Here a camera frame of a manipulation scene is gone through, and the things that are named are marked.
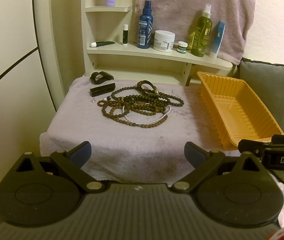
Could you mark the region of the orange plastic tray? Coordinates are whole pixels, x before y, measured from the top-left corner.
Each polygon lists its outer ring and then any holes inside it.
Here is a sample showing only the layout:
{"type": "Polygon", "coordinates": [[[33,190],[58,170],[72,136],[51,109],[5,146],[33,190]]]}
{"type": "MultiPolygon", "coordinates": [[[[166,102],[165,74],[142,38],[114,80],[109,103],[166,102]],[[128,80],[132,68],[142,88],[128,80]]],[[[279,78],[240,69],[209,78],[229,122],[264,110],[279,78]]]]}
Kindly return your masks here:
{"type": "Polygon", "coordinates": [[[201,96],[225,150],[236,150],[242,139],[270,142],[284,132],[271,112],[241,79],[197,72],[201,96]]]}

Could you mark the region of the black wristwatch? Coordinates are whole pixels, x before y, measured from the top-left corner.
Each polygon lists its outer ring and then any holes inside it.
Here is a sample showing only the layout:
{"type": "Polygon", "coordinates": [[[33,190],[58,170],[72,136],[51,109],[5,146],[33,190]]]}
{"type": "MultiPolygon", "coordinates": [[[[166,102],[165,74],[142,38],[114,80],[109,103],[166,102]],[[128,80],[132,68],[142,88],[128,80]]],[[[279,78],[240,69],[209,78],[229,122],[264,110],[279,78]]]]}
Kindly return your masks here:
{"type": "Polygon", "coordinates": [[[114,76],[104,72],[104,71],[100,71],[100,72],[93,72],[92,75],[90,76],[90,81],[94,84],[94,85],[99,85],[102,84],[106,81],[109,80],[113,80],[114,76]]]}

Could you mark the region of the grey cushion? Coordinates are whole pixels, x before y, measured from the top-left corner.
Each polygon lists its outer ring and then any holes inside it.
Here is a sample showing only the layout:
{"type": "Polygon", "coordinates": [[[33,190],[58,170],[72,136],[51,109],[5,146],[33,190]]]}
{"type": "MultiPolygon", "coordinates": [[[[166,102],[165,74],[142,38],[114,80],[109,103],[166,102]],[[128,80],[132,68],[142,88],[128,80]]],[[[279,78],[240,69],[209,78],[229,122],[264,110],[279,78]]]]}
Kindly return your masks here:
{"type": "Polygon", "coordinates": [[[235,76],[248,83],[284,132],[284,65],[243,58],[235,76]]]}

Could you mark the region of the black rectangular box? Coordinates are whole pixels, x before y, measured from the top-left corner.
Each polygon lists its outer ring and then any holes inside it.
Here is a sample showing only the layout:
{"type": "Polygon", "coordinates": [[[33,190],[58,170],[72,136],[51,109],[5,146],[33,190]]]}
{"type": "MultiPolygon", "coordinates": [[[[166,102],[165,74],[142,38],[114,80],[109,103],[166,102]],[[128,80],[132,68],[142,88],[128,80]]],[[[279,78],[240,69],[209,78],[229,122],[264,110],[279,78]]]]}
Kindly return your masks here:
{"type": "Polygon", "coordinates": [[[94,87],[90,89],[90,95],[92,97],[95,97],[95,96],[107,94],[107,93],[114,91],[115,87],[116,87],[115,83],[109,83],[107,85],[94,87]]]}

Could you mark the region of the green olive spray bottle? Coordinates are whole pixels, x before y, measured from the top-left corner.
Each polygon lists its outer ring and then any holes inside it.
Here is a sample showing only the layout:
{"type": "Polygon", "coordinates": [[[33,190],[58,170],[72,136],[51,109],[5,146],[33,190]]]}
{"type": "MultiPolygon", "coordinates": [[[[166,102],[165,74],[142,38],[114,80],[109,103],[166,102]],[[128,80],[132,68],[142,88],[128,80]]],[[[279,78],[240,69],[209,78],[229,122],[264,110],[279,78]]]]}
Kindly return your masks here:
{"type": "Polygon", "coordinates": [[[198,19],[193,37],[191,53],[204,57],[212,29],[211,5],[206,4],[202,16],[198,19]]]}

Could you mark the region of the small green-label jar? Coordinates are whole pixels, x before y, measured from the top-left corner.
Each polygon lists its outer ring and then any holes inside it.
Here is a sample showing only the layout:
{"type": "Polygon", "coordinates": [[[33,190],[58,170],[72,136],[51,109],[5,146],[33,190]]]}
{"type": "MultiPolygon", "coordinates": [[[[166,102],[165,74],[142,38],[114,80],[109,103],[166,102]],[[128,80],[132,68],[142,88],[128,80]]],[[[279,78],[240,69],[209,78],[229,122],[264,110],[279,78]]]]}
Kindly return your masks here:
{"type": "Polygon", "coordinates": [[[177,43],[177,52],[181,54],[185,54],[188,48],[188,44],[183,41],[178,41],[177,43]]]}

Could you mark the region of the blue white cream tube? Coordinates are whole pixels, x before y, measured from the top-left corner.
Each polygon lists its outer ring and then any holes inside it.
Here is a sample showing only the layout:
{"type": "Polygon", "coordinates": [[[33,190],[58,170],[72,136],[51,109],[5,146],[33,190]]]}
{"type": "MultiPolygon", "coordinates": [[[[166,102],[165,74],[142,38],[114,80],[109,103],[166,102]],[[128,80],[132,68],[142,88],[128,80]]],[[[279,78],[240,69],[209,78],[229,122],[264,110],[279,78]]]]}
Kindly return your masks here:
{"type": "Polygon", "coordinates": [[[217,31],[214,36],[213,44],[211,46],[211,51],[209,56],[212,59],[216,59],[218,57],[218,53],[220,51],[220,47],[222,44],[222,39],[224,37],[226,24],[224,21],[219,21],[217,31]]]}

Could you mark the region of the white cream jar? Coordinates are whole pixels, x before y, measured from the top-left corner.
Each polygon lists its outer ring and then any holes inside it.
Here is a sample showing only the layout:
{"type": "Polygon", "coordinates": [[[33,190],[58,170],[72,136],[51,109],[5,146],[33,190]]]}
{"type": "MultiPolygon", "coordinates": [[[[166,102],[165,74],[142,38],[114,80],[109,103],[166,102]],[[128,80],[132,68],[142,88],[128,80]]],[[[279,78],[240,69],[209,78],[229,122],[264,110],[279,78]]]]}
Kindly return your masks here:
{"type": "Polygon", "coordinates": [[[156,30],[154,33],[153,48],[157,51],[169,53],[173,50],[175,33],[166,30],[156,30]]]}

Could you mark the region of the dark green tube white cap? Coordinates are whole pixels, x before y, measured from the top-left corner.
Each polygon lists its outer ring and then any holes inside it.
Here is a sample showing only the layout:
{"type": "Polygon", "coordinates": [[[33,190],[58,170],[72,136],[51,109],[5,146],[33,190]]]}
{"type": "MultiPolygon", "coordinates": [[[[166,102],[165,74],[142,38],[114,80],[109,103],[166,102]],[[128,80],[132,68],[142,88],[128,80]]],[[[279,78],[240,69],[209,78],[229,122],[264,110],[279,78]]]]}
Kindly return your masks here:
{"type": "Polygon", "coordinates": [[[90,48],[97,48],[97,47],[107,46],[111,44],[115,44],[115,42],[114,41],[96,41],[90,44],[90,48]]]}

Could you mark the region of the blue spray bottle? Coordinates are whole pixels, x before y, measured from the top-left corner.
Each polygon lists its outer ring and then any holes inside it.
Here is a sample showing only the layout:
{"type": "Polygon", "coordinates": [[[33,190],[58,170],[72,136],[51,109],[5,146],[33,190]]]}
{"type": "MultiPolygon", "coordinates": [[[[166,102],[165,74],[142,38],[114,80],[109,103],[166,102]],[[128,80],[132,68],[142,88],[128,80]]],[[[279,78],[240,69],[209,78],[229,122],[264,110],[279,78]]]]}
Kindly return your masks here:
{"type": "Polygon", "coordinates": [[[148,49],[151,44],[153,27],[151,5],[151,1],[145,1],[142,14],[139,17],[137,47],[141,49],[148,49]]]}

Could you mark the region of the lavender hanging towel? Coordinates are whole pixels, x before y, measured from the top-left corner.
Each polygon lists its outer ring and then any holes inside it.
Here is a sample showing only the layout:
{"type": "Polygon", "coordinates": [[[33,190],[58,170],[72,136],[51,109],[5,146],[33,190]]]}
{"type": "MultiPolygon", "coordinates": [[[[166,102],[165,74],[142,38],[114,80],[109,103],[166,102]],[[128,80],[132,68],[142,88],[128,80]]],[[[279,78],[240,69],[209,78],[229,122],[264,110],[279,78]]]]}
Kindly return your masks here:
{"type": "Polygon", "coordinates": [[[176,41],[188,43],[205,5],[209,4],[212,28],[216,29],[220,21],[226,25],[218,57],[232,64],[240,63],[253,24],[256,0],[135,0],[135,21],[139,20],[145,1],[151,2],[153,31],[171,31],[176,41]]]}

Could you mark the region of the cream wooden shelf unit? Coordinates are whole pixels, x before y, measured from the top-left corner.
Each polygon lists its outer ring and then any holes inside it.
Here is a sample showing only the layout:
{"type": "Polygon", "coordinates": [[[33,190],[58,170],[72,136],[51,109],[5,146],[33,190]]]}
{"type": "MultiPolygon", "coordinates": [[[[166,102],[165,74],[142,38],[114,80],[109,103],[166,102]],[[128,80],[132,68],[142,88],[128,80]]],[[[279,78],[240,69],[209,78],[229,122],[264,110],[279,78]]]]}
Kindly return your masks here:
{"type": "Polygon", "coordinates": [[[55,107],[75,78],[105,71],[117,80],[147,79],[189,85],[198,71],[227,75],[232,64],[176,51],[161,53],[135,44],[134,0],[33,0],[38,46],[55,107]]]}

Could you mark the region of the black white lip balm stick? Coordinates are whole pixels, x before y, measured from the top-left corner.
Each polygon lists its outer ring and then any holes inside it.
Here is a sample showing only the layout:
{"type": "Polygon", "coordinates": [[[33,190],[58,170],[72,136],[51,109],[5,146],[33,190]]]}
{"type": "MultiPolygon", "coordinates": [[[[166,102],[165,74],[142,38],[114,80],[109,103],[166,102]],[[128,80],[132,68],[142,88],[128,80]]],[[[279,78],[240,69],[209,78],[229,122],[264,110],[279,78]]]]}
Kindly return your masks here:
{"type": "Polygon", "coordinates": [[[124,24],[123,31],[122,31],[122,44],[124,46],[128,45],[128,29],[129,29],[129,25],[124,24]]]}

